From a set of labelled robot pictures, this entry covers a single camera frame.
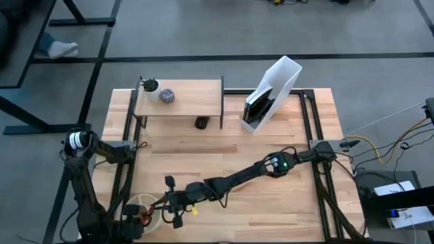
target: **person's foot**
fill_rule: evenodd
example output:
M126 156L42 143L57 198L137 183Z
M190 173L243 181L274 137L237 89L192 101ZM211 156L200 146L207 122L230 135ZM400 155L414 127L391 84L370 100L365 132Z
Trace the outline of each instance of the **person's foot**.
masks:
M79 50L75 50L69 54L65 54L65 58L75 58L79 55Z
M79 46L76 43L63 43L60 41L55 41L50 47L50 50L48 50L48 56L51 59L65 57L66 55L77 51L78 48Z

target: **small wooden shelf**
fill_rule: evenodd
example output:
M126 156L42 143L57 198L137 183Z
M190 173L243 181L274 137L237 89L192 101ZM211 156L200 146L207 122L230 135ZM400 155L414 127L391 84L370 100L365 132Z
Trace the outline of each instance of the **small wooden shelf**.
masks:
M172 89L171 104L151 102L140 87L135 114L137 116L220 116L222 114L222 81L158 80L162 89Z

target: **gray floor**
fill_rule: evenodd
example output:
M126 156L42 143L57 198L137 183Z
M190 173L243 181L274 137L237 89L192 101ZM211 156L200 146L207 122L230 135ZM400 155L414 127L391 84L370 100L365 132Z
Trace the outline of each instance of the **gray floor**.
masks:
M83 14L103 17L113 0L78 1ZM434 18L434 2L421 0ZM41 21L41 7L33 18ZM53 18L68 18L59 1ZM25 37L37 35L37 21L23 26ZM57 38L75 41L81 57L96 57L104 27L50 28ZM28 48L19 40L22 48ZM119 10L107 54L116 56L181 56L220 54L347 54L432 52L434 37L410 0L353 0L341 6L328 0L275 7L261 0L128 0ZM0 85L16 84L25 51L0 73ZM344 134L433 96L434 58L296 60L303 70L296 87L331 87ZM102 132L111 90L133 87L138 76L156 78L218 78L227 87L254 87L270 61L145 62L103 64L87 119ZM0 94L50 123L78 119L93 64L34 64L20 89ZM424 116L420 106L369 125L356 134L377 146L396 138ZM0 128L19 121L0 114ZM414 142L429 138L421 135ZM0 136L0 233L2 243L21 242L16 234L40 242L62 171L57 152L63 135ZM428 162L432 142L409 150L400 170L415 170L423 186L431 186L434 164ZM356 148L369 148L363 144ZM366 164L367 169L393 169L394 163ZM60 222L75 208L70 192ZM369 228L372 237L413 243L412 230ZM65 235L72 239L74 222ZM429 243L423 231L418 243Z

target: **blue and white ceramic ball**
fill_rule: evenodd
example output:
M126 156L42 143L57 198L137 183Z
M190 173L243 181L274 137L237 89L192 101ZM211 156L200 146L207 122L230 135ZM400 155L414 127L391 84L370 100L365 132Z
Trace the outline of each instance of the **blue and white ceramic ball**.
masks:
M171 89L164 89L160 92L161 101L169 104L175 100L175 93Z

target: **black computer mouse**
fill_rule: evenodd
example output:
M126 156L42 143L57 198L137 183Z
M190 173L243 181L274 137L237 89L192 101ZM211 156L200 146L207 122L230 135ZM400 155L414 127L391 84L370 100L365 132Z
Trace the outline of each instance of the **black computer mouse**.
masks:
M209 117L198 117L196 119L196 123L195 123L196 128L197 129L205 129L209 120L210 120Z

